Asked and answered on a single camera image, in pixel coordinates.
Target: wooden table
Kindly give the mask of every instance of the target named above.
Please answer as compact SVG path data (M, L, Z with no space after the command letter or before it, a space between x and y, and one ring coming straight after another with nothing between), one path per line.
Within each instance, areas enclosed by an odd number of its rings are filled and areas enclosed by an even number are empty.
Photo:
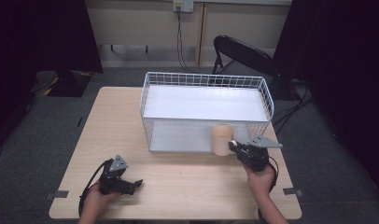
M78 218L79 195L96 168L120 154L129 163L122 178L144 179L134 195L122 195L109 205L102 218L139 220L237 220L257 219L246 172L235 155L208 153L150 153L140 117L141 88L100 89L49 215ZM276 139L272 125L265 136ZM271 197L287 219L302 215L281 150L270 148L279 164L277 185Z

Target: white wire basket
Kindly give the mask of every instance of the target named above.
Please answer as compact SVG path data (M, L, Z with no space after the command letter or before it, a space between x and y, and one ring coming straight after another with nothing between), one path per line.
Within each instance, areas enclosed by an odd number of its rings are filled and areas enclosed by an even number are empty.
M149 151L211 152L215 125L247 142L265 132L274 103L263 77L148 72L140 112Z

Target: cylindrical container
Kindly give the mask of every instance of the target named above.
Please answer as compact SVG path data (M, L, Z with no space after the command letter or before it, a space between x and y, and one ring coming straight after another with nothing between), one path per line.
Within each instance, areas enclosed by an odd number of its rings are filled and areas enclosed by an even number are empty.
M219 156L232 154L228 143L233 139L233 127L218 124L212 129L212 152Z

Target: black chair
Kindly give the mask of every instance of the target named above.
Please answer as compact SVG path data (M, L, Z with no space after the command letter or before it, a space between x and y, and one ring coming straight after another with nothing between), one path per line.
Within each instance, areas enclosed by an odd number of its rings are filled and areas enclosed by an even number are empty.
M298 93L291 85L291 80L281 78L274 65L274 60L264 51L228 35L217 36L214 39L214 47L217 58L213 68L213 75L264 77L274 100L294 100L299 98ZM222 62L221 54L232 59L225 66ZM214 84L218 83L218 81L218 77L209 80Z

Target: gray carpet floor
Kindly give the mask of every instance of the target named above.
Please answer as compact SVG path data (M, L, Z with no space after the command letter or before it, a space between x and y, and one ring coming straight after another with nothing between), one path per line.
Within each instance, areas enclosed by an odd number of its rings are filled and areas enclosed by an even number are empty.
M210 74L212 68L193 70ZM93 75L81 98L37 93L31 110L2 145L0 223L76 223L51 219L51 201L44 197L59 187L100 88L140 87L148 71L186 73L180 67L105 68L104 74ZM52 75L38 74L35 89L48 83ZM295 104L275 101L277 115L273 121ZM282 152L294 188L304 193L299 197L302 217L290 223L379 223L378 188L334 138L330 121L316 102L294 113L277 137L284 146Z

